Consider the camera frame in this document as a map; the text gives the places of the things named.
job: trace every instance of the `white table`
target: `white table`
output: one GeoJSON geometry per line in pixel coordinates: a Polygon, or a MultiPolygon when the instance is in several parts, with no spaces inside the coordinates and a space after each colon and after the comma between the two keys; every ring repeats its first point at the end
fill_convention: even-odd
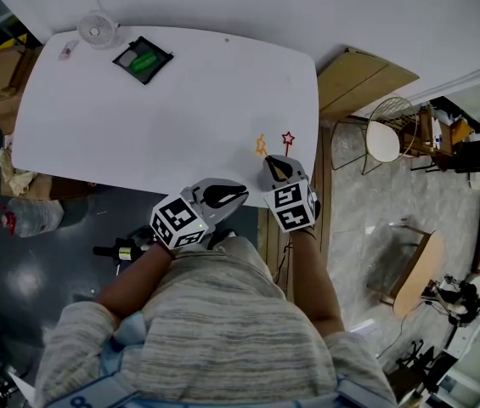
{"type": "Polygon", "coordinates": [[[311,175],[317,146],[317,77],[306,54],[222,33],[122,27],[122,45],[94,50],[75,31],[54,35],[20,104],[15,167],[162,194],[206,177],[233,179],[265,207],[256,153],[285,154],[311,175]],[[139,36],[174,58],[143,85],[111,61],[139,36]]]}

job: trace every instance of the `white fan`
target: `white fan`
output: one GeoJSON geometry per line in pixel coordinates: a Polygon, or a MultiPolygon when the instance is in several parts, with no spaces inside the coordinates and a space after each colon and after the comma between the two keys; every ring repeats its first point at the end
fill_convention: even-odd
{"type": "Polygon", "coordinates": [[[118,27],[108,14],[95,10],[79,20],[77,33],[93,48],[108,48],[116,42],[118,27]]]}

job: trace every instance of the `black floor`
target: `black floor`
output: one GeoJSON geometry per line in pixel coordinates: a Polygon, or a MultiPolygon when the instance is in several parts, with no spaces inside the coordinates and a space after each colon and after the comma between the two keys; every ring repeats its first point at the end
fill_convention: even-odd
{"type": "MultiPolygon", "coordinates": [[[[19,373],[30,371],[29,383],[43,337],[53,329],[62,308],[93,298],[115,276],[111,259],[94,256],[92,247],[113,246],[116,237],[147,224],[151,208],[162,197],[100,186],[88,198],[65,201],[63,226],[54,232],[21,239],[0,225],[2,357],[19,373]]],[[[7,202],[0,196],[0,204],[7,202]]],[[[256,208],[242,207],[226,224],[256,244],[256,208]]]]}

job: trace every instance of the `marble floor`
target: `marble floor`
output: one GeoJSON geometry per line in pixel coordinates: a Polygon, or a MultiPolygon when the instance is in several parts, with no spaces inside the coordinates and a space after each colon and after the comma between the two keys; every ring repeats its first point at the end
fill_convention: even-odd
{"type": "MultiPolygon", "coordinates": [[[[357,126],[339,125],[332,144],[335,167],[364,153],[357,126]]],[[[480,193],[470,189],[467,176],[454,172],[410,171],[429,160],[404,158],[381,165],[362,176],[364,160],[332,175],[332,219],[328,271],[334,281],[346,328],[374,320],[364,334],[381,353],[400,333],[402,319],[379,303],[367,283],[393,283],[420,237],[396,225],[408,225],[443,235],[443,263],[436,278],[451,274],[458,280],[470,272],[476,246],[480,193]]],[[[381,356],[387,369],[403,356],[412,340],[443,346],[451,332],[447,315],[422,304],[406,316],[403,334],[381,356]]]]}

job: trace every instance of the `person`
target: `person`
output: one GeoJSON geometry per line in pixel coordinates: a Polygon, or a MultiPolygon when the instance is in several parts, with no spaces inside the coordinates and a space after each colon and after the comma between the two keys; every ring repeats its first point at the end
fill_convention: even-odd
{"type": "Polygon", "coordinates": [[[313,228],[290,238],[294,304],[244,237],[176,258],[154,244],[94,302],[64,309],[42,356],[36,405],[97,382],[116,328],[141,312],[144,340],[124,349],[120,373],[144,400],[302,406],[319,396],[338,401],[349,388],[338,405],[396,406],[367,342],[345,331],[313,228]],[[363,402],[369,396],[374,403],[363,402]]]}

